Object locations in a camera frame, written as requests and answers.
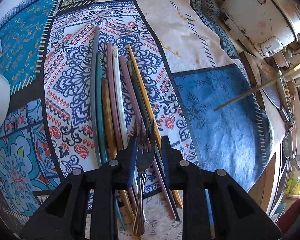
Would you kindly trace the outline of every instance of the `blue cloth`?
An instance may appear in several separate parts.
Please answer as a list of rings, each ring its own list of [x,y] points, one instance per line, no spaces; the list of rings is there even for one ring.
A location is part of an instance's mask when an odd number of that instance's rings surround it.
[[[40,40],[53,5],[53,0],[37,0],[0,29],[0,74],[9,81],[12,92],[36,78]]]
[[[214,111],[250,86],[235,64],[174,74],[179,102],[201,169],[225,169],[245,190],[270,156],[269,122],[255,97]]]

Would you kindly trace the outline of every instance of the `wooden chopstick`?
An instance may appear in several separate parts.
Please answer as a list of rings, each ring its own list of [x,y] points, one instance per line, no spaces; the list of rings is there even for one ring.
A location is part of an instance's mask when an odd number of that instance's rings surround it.
[[[93,44],[99,44],[99,27],[96,27],[95,35],[93,38]],[[91,74],[90,74],[90,113],[92,121],[92,133],[93,133],[93,142],[94,150],[97,158],[98,168],[102,165],[101,157],[99,152],[99,142],[98,142],[98,128],[97,128],[97,103],[96,103],[96,74],[97,74],[97,55],[98,55],[98,46],[93,46],[92,48],[92,59],[91,59]]]
[[[121,132],[120,132],[120,126],[119,126],[119,118],[118,118],[118,112],[117,112],[117,105],[116,105],[116,100],[115,100],[115,89],[114,89],[114,71],[112,68],[112,45],[111,43],[107,43],[107,74],[109,78],[109,84],[108,84],[108,92],[105,93],[105,96],[108,97],[106,101],[110,102],[109,109],[111,109],[111,116],[114,119],[114,122],[112,121],[113,124],[113,134],[112,137],[115,137],[116,141],[116,149],[117,150],[122,150],[123,149],[123,144],[122,144],[122,138],[121,138]],[[131,222],[134,220],[134,214],[132,211],[132,207],[129,201],[129,197],[127,194],[127,191],[121,190],[120,191],[122,201],[124,206],[127,209],[128,216],[131,219]]]
[[[264,83],[261,84],[261,85],[258,85],[258,86],[255,87],[255,88],[251,88],[250,90],[241,93],[240,95],[238,95],[238,96],[235,97],[235,98],[232,98],[232,99],[229,100],[228,102],[225,102],[224,104],[222,104],[222,105],[220,105],[220,106],[217,106],[215,109],[213,109],[213,111],[217,111],[217,110],[219,110],[219,109],[221,109],[221,108],[223,108],[223,107],[225,107],[225,106],[227,106],[227,105],[229,105],[229,104],[232,104],[232,103],[237,102],[237,101],[239,101],[239,100],[241,100],[241,99],[244,99],[244,98],[247,97],[248,95],[250,95],[250,94],[252,94],[252,93],[255,93],[255,92],[257,92],[257,91],[259,91],[259,90],[261,90],[261,89],[263,89],[263,88],[265,88],[265,87],[267,87],[267,86],[271,86],[271,85],[275,84],[275,83],[278,81],[279,78],[287,77],[287,76],[289,76],[291,73],[293,73],[293,72],[295,72],[295,71],[297,71],[297,70],[299,70],[299,69],[300,69],[300,64],[297,65],[295,68],[292,68],[292,69],[290,69],[290,70],[287,70],[286,72],[284,72],[284,73],[281,74],[281,75],[278,74],[278,75],[275,76],[274,78],[268,80],[267,82],[264,82]]]
[[[115,159],[118,150],[115,143],[113,124],[112,124],[108,79],[103,79],[101,81],[101,90],[102,90],[103,117],[105,121],[106,138],[109,146],[109,157],[111,160],[113,160]]]
[[[152,120],[152,122],[154,122],[155,140],[157,142],[157,146],[159,148],[160,155],[162,155],[162,152],[161,152],[161,136],[160,136],[160,133],[159,133],[158,125],[155,122],[155,117],[154,117],[154,114],[153,114],[153,111],[152,111],[150,100],[148,98],[148,94],[146,92],[146,88],[145,88],[145,85],[143,83],[143,80],[142,80],[142,77],[141,77],[141,74],[140,74],[140,70],[138,68],[136,59],[133,55],[133,51],[132,51],[132,48],[131,48],[130,45],[128,45],[128,49],[129,49],[129,52],[130,52],[130,57],[131,57],[131,60],[132,60],[133,67],[136,71],[138,83],[139,83],[139,86],[140,86],[143,101],[146,105],[146,109],[147,109],[147,112],[148,112],[149,119]],[[179,192],[177,190],[172,190],[172,194],[173,194],[173,197],[174,197],[174,200],[176,202],[177,207],[180,208],[180,209],[183,209],[183,204],[182,204]]]

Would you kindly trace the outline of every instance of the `chopstick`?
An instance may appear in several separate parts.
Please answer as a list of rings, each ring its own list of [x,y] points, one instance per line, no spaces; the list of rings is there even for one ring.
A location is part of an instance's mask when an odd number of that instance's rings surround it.
[[[122,100],[122,87],[121,87],[121,77],[120,77],[120,67],[119,67],[119,55],[118,55],[118,46],[112,46],[112,60],[113,60],[113,67],[114,67],[114,89],[116,94],[116,102],[117,102],[117,114],[119,120],[119,127],[121,133],[121,139],[123,148],[119,148],[119,150],[126,149],[128,146],[128,132],[126,127],[126,119],[124,117],[124,108],[123,108],[123,100]],[[133,178],[132,187],[135,191],[133,193],[132,188],[128,188],[128,192],[130,194],[130,198],[132,200],[132,205],[134,209],[137,206],[135,195],[138,192],[138,184],[136,176]]]
[[[115,141],[117,143],[118,150],[122,150],[123,144],[122,144],[122,136],[120,132],[120,125],[119,125],[118,108],[117,108],[115,85],[114,85],[114,70],[112,65],[112,45],[109,42],[107,43],[107,76],[109,80],[111,115],[113,120]]]
[[[141,77],[141,74],[140,74],[140,71],[139,71],[136,59],[135,59],[135,57],[133,55],[133,51],[132,51],[132,48],[131,48],[130,45],[128,45],[128,49],[129,49],[129,53],[130,53],[130,57],[131,57],[131,60],[132,60],[133,67],[134,67],[134,69],[136,71],[138,83],[139,83],[139,86],[140,86],[140,90],[141,90],[141,94],[142,94],[142,97],[143,97],[143,101],[144,101],[144,103],[146,105],[146,109],[147,109],[147,112],[148,112],[149,119],[153,120],[153,122],[154,122],[155,140],[157,142],[157,146],[159,148],[159,152],[162,155],[162,153],[161,153],[161,136],[160,136],[160,133],[159,133],[158,125],[155,122],[155,117],[154,117],[154,114],[153,114],[153,111],[152,111],[152,107],[151,107],[151,104],[150,104],[150,101],[149,101],[149,98],[148,98],[148,94],[146,92],[145,85],[143,83],[143,80],[142,80],[142,77]],[[183,205],[182,205],[182,202],[181,202],[181,198],[179,196],[179,192],[177,190],[172,190],[172,194],[173,194],[173,197],[174,197],[174,199],[176,201],[176,205],[178,206],[178,208],[183,209]]]
[[[97,102],[97,127],[98,127],[98,137],[100,146],[100,156],[102,164],[108,162],[108,156],[106,151],[106,138],[104,136],[104,124],[102,115],[102,92],[101,92],[101,81],[102,81],[102,66],[100,60],[100,54],[97,54],[97,64],[96,64],[97,74],[96,74],[96,102]],[[122,220],[122,215],[119,209],[117,198],[115,199],[115,209],[117,217],[124,231],[126,231],[125,224]]]
[[[284,73],[282,73],[282,74],[279,73],[279,74],[277,74],[277,76],[275,76],[274,78],[272,78],[272,79],[270,79],[270,80],[264,82],[263,84],[260,84],[260,85],[258,85],[257,87],[251,88],[251,89],[249,89],[248,91],[245,91],[245,92],[241,93],[241,94],[238,95],[237,97],[232,98],[231,100],[225,102],[224,104],[217,106],[215,109],[213,109],[213,111],[220,110],[221,108],[223,108],[223,107],[225,107],[225,106],[227,106],[227,105],[229,105],[229,104],[232,104],[232,103],[234,103],[234,102],[237,102],[237,101],[239,101],[239,100],[244,99],[245,97],[247,97],[248,95],[250,95],[250,94],[252,94],[252,93],[255,93],[255,92],[257,92],[257,91],[259,91],[259,90],[261,90],[261,89],[263,89],[263,88],[265,88],[265,87],[267,87],[267,86],[271,86],[271,85],[275,84],[275,83],[278,81],[279,78],[287,77],[287,76],[289,76],[291,73],[293,73],[293,72],[295,72],[295,71],[297,71],[297,70],[299,70],[299,69],[300,69],[300,64],[297,65],[295,68],[292,68],[292,69],[290,69],[290,70],[287,70],[286,72],[284,72]]]
[[[113,128],[114,128],[114,137],[116,140],[116,146],[117,150],[123,149],[122,144],[122,138],[121,138],[121,132],[120,132],[120,126],[119,126],[119,117],[117,112],[117,104],[116,104],[116,94],[115,94],[115,88],[114,88],[114,70],[112,68],[112,45],[111,43],[107,43],[107,75],[109,79],[109,86],[108,86],[108,94],[105,94],[105,96],[109,97],[110,106],[109,109],[111,109],[111,116],[113,119]],[[131,221],[134,220],[134,214],[132,211],[132,207],[129,201],[128,194],[125,190],[120,191],[122,201],[124,203],[124,206],[127,209],[128,216],[130,217]]]
[[[99,143],[98,143],[98,129],[97,129],[97,109],[96,109],[96,64],[97,64],[97,54],[98,54],[98,44],[99,44],[99,27],[96,27],[93,44],[97,44],[92,48],[92,60],[91,60],[91,74],[90,74],[90,112],[91,112],[91,121],[92,121],[92,133],[93,133],[93,142],[94,150],[97,157],[98,168],[101,166],[101,157],[99,152]]]
[[[139,107],[138,100],[136,98],[136,94],[135,94],[135,91],[133,89],[132,81],[131,81],[131,78],[130,78],[130,75],[129,75],[129,70],[128,70],[127,63],[126,63],[126,60],[125,60],[124,56],[120,56],[119,61],[120,61],[122,73],[123,73],[123,76],[124,76],[124,80],[125,80],[127,88],[128,88],[128,92],[129,92],[129,95],[130,95],[130,100],[131,100],[131,103],[132,103],[133,110],[134,110],[134,112],[137,116],[137,120],[141,120],[142,119],[142,115],[141,115],[141,112],[140,112],[141,106]],[[143,130],[143,134],[146,134],[145,124],[144,124],[144,122],[141,122],[141,123],[142,123],[141,128]],[[158,167],[156,159],[154,159],[153,164],[154,164],[155,173],[157,174],[157,177],[158,177],[158,180],[159,180],[160,187],[161,187],[161,189],[164,193],[165,199],[166,199],[167,204],[169,205],[169,208],[170,208],[170,210],[171,210],[171,212],[174,216],[174,219],[175,220],[180,220],[180,218],[177,219],[177,217],[179,217],[178,212],[175,212],[174,208],[172,207],[173,198],[172,198],[172,201],[170,201],[170,198],[168,196],[168,192],[167,192],[167,189],[165,187],[165,183],[164,183],[163,178],[161,176],[161,173],[159,171],[159,167]]]
[[[103,106],[103,118],[105,121],[106,138],[109,146],[110,159],[115,159],[117,155],[117,146],[115,144],[111,107],[109,98],[109,84],[108,79],[101,80],[101,91],[102,91],[102,106]]]

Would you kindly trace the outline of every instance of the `blue patterned cloth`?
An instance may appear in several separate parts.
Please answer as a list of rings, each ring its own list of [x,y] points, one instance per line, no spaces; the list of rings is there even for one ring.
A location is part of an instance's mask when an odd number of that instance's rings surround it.
[[[268,118],[253,95],[213,111],[248,90],[247,80],[235,64],[174,76],[200,168],[225,169],[249,190],[269,160]]]
[[[38,0],[0,28],[0,74],[9,81],[12,93],[36,78],[40,39],[53,5],[53,0]]]
[[[8,114],[0,127],[0,191],[13,214],[31,216],[39,207],[34,192],[60,184],[42,120],[41,100]]]

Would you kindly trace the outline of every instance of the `teal chopstick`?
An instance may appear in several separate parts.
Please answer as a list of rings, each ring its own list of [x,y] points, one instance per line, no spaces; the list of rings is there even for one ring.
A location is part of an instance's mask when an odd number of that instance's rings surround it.
[[[93,142],[94,150],[97,158],[98,168],[101,166],[101,157],[99,152],[99,142],[98,142],[98,130],[97,130],[97,110],[96,110],[96,65],[97,65],[97,54],[99,45],[99,27],[96,26],[95,35],[93,38],[93,49],[92,49],[92,59],[91,59],[91,74],[90,74],[90,112],[91,112],[91,122],[92,122],[92,132],[93,132]]]
[[[104,124],[103,124],[102,93],[101,93],[102,66],[101,66],[101,59],[99,53],[97,54],[96,69],[97,69],[96,71],[97,127],[98,127],[100,157],[101,157],[101,162],[103,164],[108,162],[108,155],[106,150],[106,137],[104,131]],[[117,198],[115,198],[115,210],[123,230],[126,231],[126,227],[122,220],[122,215],[119,209]]]

